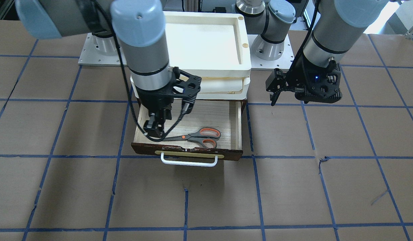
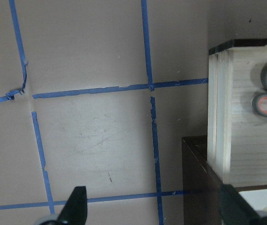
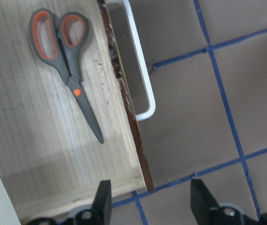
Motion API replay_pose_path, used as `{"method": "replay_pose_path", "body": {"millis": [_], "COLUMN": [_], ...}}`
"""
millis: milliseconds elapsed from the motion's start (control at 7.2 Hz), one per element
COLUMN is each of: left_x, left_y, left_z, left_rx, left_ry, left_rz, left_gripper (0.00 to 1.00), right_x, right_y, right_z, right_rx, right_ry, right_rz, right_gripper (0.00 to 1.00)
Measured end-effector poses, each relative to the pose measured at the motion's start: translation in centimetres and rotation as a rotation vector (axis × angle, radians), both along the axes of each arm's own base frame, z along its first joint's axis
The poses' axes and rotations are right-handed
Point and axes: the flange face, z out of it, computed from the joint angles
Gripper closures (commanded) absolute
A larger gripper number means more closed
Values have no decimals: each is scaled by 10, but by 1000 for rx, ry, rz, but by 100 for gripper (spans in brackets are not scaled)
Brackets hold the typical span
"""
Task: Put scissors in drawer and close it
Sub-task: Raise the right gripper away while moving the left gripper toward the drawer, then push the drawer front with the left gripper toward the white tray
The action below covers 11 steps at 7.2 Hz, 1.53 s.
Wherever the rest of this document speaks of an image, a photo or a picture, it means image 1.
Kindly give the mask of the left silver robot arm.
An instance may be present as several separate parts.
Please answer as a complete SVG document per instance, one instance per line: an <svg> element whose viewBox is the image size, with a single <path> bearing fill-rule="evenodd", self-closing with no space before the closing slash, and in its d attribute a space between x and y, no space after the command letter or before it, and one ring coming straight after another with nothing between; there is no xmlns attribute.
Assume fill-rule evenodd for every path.
<svg viewBox="0 0 413 241"><path fill-rule="evenodd" d="M266 80L274 106L281 92L295 93L308 102L335 103L341 100L340 60L361 34L379 16L386 0L315 0L308 33L284 73L276 68ZM248 34L256 34L251 51L265 61L280 58L284 40L296 17L286 0L237 0L235 11L244 16Z"/></svg>

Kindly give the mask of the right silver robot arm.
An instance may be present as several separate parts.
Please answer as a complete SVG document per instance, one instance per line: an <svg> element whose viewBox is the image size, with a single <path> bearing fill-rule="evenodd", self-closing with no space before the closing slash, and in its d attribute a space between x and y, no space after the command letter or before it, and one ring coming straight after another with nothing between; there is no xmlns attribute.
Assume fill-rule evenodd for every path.
<svg viewBox="0 0 413 241"><path fill-rule="evenodd" d="M165 136L172 97L161 95L175 79L170 70L165 15L159 0L16 0L26 30L37 39L92 33L113 38L124 54L134 89L150 119L144 131Z"/></svg>

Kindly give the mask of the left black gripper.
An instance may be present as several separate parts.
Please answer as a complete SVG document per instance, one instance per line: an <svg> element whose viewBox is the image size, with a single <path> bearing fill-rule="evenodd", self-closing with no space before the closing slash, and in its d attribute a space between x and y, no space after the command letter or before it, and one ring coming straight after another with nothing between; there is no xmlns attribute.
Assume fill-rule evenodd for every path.
<svg viewBox="0 0 413 241"><path fill-rule="evenodd" d="M326 61L325 67L319 67L305 57L300 57L287 74L275 68L266 80L266 91L273 92L272 106L276 104L280 93L289 90L288 85L293 89L295 98L305 103L335 103L342 99L340 80L340 65L334 57Z"/></svg>

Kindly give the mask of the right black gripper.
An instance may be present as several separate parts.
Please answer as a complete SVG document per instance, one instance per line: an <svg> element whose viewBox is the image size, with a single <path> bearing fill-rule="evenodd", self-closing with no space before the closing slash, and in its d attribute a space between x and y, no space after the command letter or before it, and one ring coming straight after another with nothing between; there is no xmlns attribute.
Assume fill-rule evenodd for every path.
<svg viewBox="0 0 413 241"><path fill-rule="evenodd" d="M160 138L165 133L165 121L172 119L173 67L165 67L154 73L140 75L140 100L149 111L149 119L143 129L148 136Z"/></svg>

